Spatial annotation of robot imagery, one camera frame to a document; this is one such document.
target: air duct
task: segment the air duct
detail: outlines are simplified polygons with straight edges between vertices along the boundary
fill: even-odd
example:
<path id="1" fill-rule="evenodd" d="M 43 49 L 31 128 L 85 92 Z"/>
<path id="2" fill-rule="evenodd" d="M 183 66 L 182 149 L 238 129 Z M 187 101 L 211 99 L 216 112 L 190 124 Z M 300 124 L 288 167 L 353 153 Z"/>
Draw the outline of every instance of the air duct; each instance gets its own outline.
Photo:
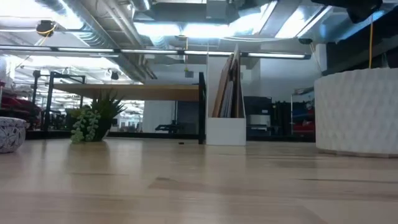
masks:
<path id="1" fill-rule="evenodd" d="M 150 9 L 152 5 L 152 0 L 130 0 L 132 8 L 139 11 L 144 12 Z"/>
<path id="2" fill-rule="evenodd" d="M 79 0 L 35 0 L 43 7 L 47 7 L 61 16 L 68 16 L 69 7 L 84 23 L 81 30 L 88 31 L 84 33 L 76 33 L 82 41 L 90 47 L 95 48 L 119 48 L 117 43 L 109 36 L 109 34 L 101 27 L 101 25 L 93 18 L 90 12 L 81 4 Z M 130 76 L 133 80 L 143 82 L 149 74 L 143 72 L 137 63 L 131 61 L 124 55 L 117 58 L 110 58 L 118 64 L 123 72 Z"/>

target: patterned cup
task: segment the patterned cup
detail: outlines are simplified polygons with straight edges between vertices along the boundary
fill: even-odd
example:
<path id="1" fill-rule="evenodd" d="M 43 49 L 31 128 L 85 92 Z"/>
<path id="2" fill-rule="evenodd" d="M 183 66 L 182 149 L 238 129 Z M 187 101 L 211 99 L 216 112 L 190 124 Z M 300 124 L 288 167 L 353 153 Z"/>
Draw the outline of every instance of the patterned cup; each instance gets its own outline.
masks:
<path id="1" fill-rule="evenodd" d="M 25 141 L 26 121 L 0 117 L 0 153 L 15 152 Z"/>

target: potted plant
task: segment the potted plant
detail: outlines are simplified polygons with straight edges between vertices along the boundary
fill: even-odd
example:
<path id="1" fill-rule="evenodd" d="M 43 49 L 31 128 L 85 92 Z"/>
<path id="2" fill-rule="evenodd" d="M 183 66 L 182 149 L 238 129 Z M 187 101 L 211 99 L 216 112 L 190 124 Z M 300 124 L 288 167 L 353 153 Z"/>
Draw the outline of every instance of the potted plant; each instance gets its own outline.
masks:
<path id="1" fill-rule="evenodd" d="M 91 106 L 84 106 L 73 112 L 77 117 L 73 125 L 72 142 L 102 141 L 111 128 L 112 119 L 125 110 L 124 104 L 121 104 L 122 98 L 117 100 L 116 97 L 117 94 L 111 97 L 111 92 L 103 97 L 100 92 Z"/>

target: wooden tabletop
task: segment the wooden tabletop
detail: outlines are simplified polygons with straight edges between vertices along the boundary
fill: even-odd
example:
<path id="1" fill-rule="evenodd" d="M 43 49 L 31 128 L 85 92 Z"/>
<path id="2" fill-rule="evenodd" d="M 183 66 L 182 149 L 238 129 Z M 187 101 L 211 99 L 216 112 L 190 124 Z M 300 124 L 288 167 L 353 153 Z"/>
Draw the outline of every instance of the wooden tabletop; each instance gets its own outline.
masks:
<path id="1" fill-rule="evenodd" d="M 198 101 L 198 85 L 110 85 L 110 84 L 54 84 L 54 88 L 76 95 L 94 98 L 100 91 L 112 91 L 124 100 Z"/>

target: ductwork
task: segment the ductwork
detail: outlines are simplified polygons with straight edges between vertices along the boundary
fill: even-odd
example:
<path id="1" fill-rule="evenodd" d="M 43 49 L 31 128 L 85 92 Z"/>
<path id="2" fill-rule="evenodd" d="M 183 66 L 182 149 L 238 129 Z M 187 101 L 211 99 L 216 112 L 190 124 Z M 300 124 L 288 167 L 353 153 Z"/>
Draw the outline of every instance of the ductwork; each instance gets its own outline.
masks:
<path id="1" fill-rule="evenodd" d="M 130 0 L 132 8 L 139 11 L 144 12 L 150 9 L 152 5 L 152 0 Z"/>
<path id="2" fill-rule="evenodd" d="M 109 34 L 101 27 L 101 25 L 93 18 L 90 12 L 81 4 L 80 0 L 35 0 L 43 7 L 47 7 L 61 16 L 67 16 L 67 9 L 69 7 L 84 23 L 81 28 L 84 31 L 90 31 L 89 33 L 77 33 L 75 34 L 82 41 L 86 42 L 90 47 L 96 48 L 119 48 L 117 43 L 109 36 Z M 131 63 L 131 61 L 125 56 L 120 55 L 117 58 L 110 59 L 117 63 L 123 72 L 130 76 L 133 80 L 143 82 L 146 76 L 151 77 L 146 71 L 146 68 L 139 68 L 138 63 Z"/>

